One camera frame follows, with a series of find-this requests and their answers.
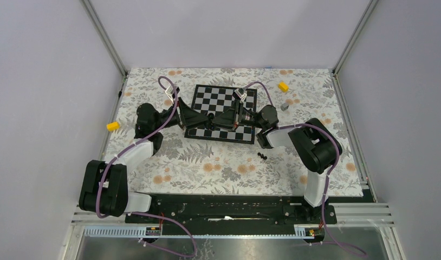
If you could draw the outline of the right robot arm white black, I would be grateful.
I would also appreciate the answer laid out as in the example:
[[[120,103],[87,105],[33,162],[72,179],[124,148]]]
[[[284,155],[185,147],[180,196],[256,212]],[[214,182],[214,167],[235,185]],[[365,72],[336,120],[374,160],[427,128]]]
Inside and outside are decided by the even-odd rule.
[[[290,126],[279,126],[278,122],[274,106],[266,105],[254,112],[239,101],[211,119],[214,127],[230,131],[239,126],[259,128],[256,139],[263,149],[293,146],[308,170],[303,196],[306,205],[301,215],[306,222],[315,223],[323,216],[321,206],[328,198],[328,177],[339,161],[341,145],[316,118]]]

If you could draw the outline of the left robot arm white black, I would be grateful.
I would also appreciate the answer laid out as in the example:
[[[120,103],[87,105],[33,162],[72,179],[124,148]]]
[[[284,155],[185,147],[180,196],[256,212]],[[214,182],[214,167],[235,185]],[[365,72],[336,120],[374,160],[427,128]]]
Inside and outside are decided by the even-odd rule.
[[[162,129],[173,126],[193,129],[208,126],[212,119],[213,116],[191,109],[182,99],[162,112],[150,103],[140,105],[132,143],[108,161],[91,160],[87,164],[79,208],[94,212],[99,218],[138,212],[143,221],[155,221],[159,215],[158,207],[151,203],[150,195],[129,190],[128,174],[160,150]]]

